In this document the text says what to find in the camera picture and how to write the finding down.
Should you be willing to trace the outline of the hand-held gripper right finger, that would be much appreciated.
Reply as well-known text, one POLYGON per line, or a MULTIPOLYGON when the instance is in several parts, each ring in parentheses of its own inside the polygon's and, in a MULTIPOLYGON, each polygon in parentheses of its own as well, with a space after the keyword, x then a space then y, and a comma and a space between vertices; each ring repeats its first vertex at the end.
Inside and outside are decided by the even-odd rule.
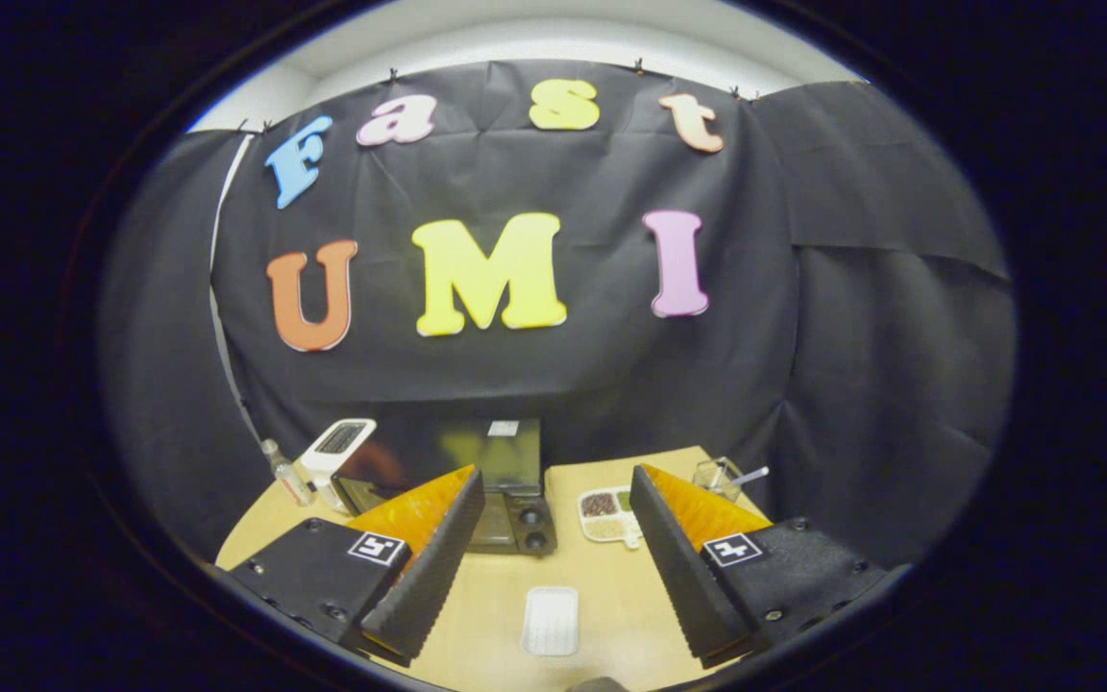
POLYGON ((796 516, 772 521, 653 465, 629 502, 691 655, 720 667, 863 612, 906 577, 796 516))

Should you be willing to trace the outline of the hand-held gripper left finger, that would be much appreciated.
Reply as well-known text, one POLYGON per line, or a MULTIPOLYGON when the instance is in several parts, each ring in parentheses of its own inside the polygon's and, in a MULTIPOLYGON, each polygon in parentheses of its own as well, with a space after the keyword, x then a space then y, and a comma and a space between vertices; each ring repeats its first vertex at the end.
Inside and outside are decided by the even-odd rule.
POLYGON ((338 647, 400 667, 420 655, 486 504, 467 465, 346 523, 304 518, 229 574, 338 647))

